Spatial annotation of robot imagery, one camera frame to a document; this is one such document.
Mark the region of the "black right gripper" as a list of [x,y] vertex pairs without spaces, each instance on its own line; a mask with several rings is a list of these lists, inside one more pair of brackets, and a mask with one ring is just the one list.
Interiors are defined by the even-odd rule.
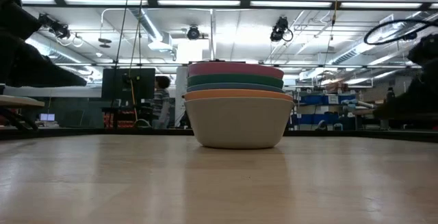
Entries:
[[409,51],[408,59],[421,66],[421,73],[405,93],[375,109],[375,117],[396,119],[437,113],[437,34],[422,37]]

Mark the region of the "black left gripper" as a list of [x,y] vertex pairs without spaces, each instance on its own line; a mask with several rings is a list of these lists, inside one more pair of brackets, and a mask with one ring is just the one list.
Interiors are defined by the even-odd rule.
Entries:
[[[1,0],[1,29],[26,40],[42,24],[22,8],[22,0]],[[86,80],[67,71],[20,41],[1,41],[1,83],[34,88],[85,86]]]

